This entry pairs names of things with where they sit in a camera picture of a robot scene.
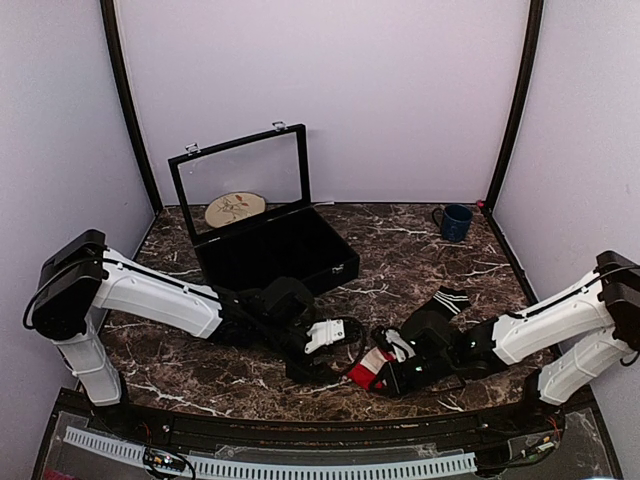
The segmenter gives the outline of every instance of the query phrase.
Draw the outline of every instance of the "purple wall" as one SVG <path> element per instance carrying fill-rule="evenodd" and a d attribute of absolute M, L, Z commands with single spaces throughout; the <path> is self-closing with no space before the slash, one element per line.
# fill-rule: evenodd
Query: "purple wall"
<path fill-rule="evenodd" d="M 73 379 L 21 317 L 42 262 L 87 228 L 132 253 L 152 220 L 99 2 L 0 2 L 0 476 L 31 475 Z"/>
<path fill-rule="evenodd" d="M 540 298 L 613 249 L 640 262 L 640 3 L 546 3 L 496 217 Z M 593 382 L 625 478 L 640 478 L 640 364 Z"/>
<path fill-rule="evenodd" d="M 165 203 L 177 201 L 167 159 L 185 145 L 249 135 L 276 120 L 310 129 L 316 201 L 475 202 L 485 195 L 527 1 L 118 4 Z"/>

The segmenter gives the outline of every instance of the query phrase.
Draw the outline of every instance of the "black striped sock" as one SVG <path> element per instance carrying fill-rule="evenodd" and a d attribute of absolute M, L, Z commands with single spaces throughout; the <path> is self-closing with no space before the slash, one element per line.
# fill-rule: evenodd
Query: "black striped sock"
<path fill-rule="evenodd" d="M 462 310 L 470 306 L 469 297 L 467 297 L 467 292 L 464 290 L 440 287 L 431 300 L 421 306 L 417 311 L 435 310 L 447 320 L 451 320 Z"/>

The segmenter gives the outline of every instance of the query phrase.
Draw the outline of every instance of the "wooden coaster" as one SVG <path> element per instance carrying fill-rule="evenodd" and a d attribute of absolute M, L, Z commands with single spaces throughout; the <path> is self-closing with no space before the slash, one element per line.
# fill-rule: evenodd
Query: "wooden coaster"
<path fill-rule="evenodd" d="M 264 212 L 264 198 L 255 193 L 235 192 L 216 198 L 204 212 L 207 225 L 213 228 L 223 227 L 243 218 Z"/>

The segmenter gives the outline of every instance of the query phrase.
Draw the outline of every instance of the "white robotic arm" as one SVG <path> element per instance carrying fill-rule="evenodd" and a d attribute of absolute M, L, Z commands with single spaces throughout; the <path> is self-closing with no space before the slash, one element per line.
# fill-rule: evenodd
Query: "white robotic arm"
<path fill-rule="evenodd" d="M 614 252 L 599 255 L 597 261 L 593 272 L 557 295 L 466 332 L 454 329 L 436 312 L 416 310 L 399 331 L 412 354 L 387 369 L 396 390 L 392 393 L 415 390 L 451 374 L 463 380 L 483 378 L 542 348 L 587 333 L 525 385 L 525 397 L 535 402 L 564 403 L 610 365 L 640 351 L 638 266 Z M 319 367 L 313 355 L 322 346 L 359 336 L 361 350 L 353 366 L 364 353 L 360 324 L 355 335 L 347 328 L 348 320 L 299 322 L 304 311 L 313 309 L 313 297 L 293 279 L 250 292 L 214 290 L 138 265 L 108 249 L 104 234 L 88 231 L 44 264 L 40 289 L 24 324 L 53 341 L 97 406 L 120 402 L 122 389 L 118 372 L 85 318 L 90 307 L 128 312 L 225 343 L 242 343 L 252 333 L 268 340 L 285 359 L 287 375 L 298 381 L 313 376 L 311 370 Z"/>
<path fill-rule="evenodd" d="M 385 384 L 401 395 L 451 375 L 479 379 L 532 353 L 586 334 L 566 354 L 527 378 L 525 401 L 557 406 L 625 356 L 640 351 L 640 269 L 615 252 L 566 290 L 520 312 L 461 332 L 420 308 L 402 325 L 414 355 L 388 362 Z"/>
<path fill-rule="evenodd" d="M 202 339 L 219 339 L 220 331 L 233 325 L 225 343 L 244 344 L 253 331 L 275 346 L 287 361 L 288 375 L 294 378 L 297 373 L 299 381 L 306 380 L 300 375 L 312 377 L 317 369 L 312 363 L 314 352 L 353 340 L 345 328 L 350 324 L 342 320 L 294 325 L 313 306 L 311 294 L 294 279 L 282 278 L 265 290 L 244 294 L 214 291 L 132 262 L 107 248 L 104 234 L 95 230 L 45 262 L 40 284 L 25 314 L 25 326 L 52 340 L 96 406 L 118 404 L 123 390 L 88 318 L 90 307 L 131 313 Z M 26 318 L 32 305 L 30 326 Z M 238 335 L 243 328 L 246 331 Z"/>

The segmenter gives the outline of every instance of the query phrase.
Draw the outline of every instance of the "open box lid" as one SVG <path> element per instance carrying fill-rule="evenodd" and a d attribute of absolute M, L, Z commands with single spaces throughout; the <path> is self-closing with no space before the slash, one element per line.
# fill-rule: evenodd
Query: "open box lid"
<path fill-rule="evenodd" d="M 180 207 L 194 246 L 301 210 L 311 204 L 306 127 L 273 124 L 274 130 L 238 138 L 169 160 Z M 266 210 L 253 216 L 234 210 L 246 205 L 243 193 L 265 199 Z M 209 204 L 225 195 L 225 214 L 237 219 L 213 228 L 205 221 Z"/>

